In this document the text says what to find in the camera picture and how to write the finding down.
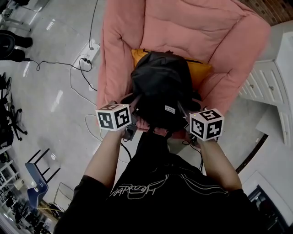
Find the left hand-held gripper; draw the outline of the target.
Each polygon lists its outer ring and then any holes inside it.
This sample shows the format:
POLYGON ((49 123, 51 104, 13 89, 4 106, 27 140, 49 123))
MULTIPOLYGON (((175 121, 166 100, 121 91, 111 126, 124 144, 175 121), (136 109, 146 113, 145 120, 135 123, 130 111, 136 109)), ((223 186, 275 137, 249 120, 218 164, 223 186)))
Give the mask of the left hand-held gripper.
POLYGON ((123 139, 131 141, 137 131, 135 116, 137 101, 130 104, 106 104, 96 109, 100 129, 117 132, 124 130, 123 139))

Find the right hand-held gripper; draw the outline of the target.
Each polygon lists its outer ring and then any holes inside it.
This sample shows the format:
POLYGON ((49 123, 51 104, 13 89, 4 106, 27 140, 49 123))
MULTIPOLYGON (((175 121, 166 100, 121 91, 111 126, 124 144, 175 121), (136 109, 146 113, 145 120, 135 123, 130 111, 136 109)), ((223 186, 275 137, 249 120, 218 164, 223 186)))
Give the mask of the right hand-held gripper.
POLYGON ((223 126, 224 116, 215 108, 190 113, 187 130, 197 139, 208 141, 222 136, 223 126))

